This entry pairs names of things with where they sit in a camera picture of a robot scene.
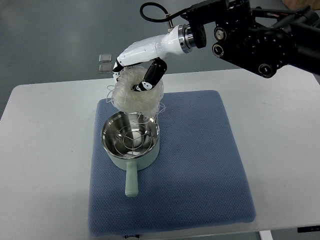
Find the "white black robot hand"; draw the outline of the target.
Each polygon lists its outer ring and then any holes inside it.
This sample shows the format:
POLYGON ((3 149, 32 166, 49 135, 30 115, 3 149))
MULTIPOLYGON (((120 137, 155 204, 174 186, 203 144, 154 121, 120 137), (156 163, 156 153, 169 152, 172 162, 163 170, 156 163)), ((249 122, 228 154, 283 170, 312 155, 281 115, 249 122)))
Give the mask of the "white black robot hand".
POLYGON ((194 37, 189 25, 175 26, 169 33, 136 41, 128 46, 117 58, 113 67, 113 78, 118 81, 120 73, 128 67, 152 61, 143 79, 132 85, 135 92, 155 88, 167 70, 165 58, 169 54, 181 56, 195 47, 194 37))

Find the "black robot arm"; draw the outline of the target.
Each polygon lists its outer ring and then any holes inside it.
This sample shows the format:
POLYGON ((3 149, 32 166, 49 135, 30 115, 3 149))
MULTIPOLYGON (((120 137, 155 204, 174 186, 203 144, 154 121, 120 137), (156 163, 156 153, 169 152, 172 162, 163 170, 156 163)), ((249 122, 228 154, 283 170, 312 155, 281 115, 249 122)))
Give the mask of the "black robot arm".
POLYGON ((320 73, 320 17, 308 5, 281 11, 251 8, 248 0, 206 0, 181 17, 197 48, 207 44, 204 25, 215 23, 213 54, 264 78, 285 65, 320 73))

